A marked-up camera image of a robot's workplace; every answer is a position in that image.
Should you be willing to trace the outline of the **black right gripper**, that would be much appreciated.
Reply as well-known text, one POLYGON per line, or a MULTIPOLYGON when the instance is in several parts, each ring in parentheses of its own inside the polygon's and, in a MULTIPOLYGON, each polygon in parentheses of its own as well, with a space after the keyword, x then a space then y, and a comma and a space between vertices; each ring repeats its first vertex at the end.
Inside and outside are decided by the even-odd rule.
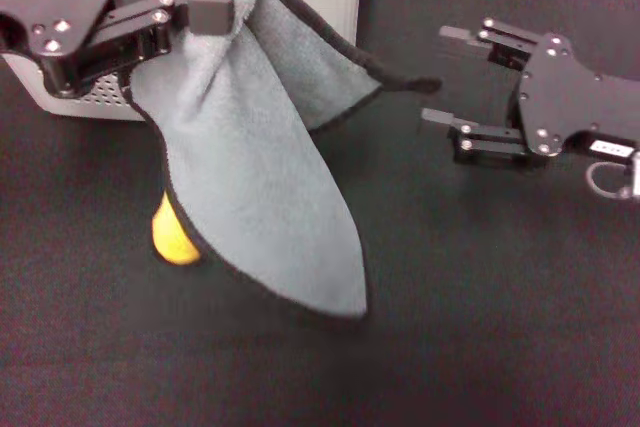
POLYGON ((541 157, 570 152, 632 163, 639 151, 637 81, 585 67, 564 36, 541 36, 493 17, 486 17, 478 30, 444 25, 438 35, 447 55, 524 67, 516 90, 523 136, 514 128, 422 109, 423 121, 448 127, 455 163, 525 165, 526 145, 541 157))

